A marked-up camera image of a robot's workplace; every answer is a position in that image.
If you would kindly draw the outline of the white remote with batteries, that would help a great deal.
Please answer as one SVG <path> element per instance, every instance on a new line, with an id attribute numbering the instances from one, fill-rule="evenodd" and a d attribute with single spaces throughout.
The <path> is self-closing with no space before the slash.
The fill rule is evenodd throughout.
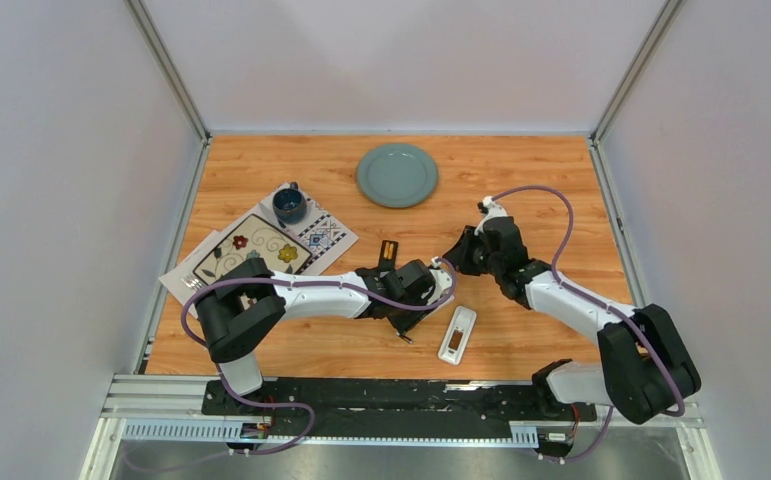
<path id="1" fill-rule="evenodd" d="M 470 308 L 458 306 L 454 310 L 437 353 L 439 360 L 450 365 L 461 363 L 476 320 L 477 313 Z"/>

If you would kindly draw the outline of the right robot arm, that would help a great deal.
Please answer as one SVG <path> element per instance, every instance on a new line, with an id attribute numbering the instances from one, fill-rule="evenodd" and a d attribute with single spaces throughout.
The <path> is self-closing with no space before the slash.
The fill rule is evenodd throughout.
<path id="1" fill-rule="evenodd" d="M 560 360 L 534 374 L 531 404 L 540 416 L 554 419 L 573 403 L 588 403 L 612 406 L 641 425 L 679 415 L 678 402 L 700 391 L 699 372 L 666 309 L 612 302 L 570 281 L 529 256 L 512 217 L 465 227 L 443 257 L 463 275 L 493 276 L 504 297 L 598 347 L 597 363 Z"/>

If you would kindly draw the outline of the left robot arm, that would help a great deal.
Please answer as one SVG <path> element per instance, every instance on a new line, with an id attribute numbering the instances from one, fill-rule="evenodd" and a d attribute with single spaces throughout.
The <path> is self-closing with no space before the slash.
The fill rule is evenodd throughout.
<path id="1" fill-rule="evenodd" d="M 253 259 L 197 290 L 182 313 L 196 313 L 202 330 L 196 340 L 230 386 L 230 404 L 252 415 L 267 398 L 255 350 L 280 322 L 385 319 L 405 337 L 452 299 L 455 284 L 454 268 L 439 257 L 431 264 L 413 260 L 397 269 L 359 268 L 337 276 L 282 273 Z"/>

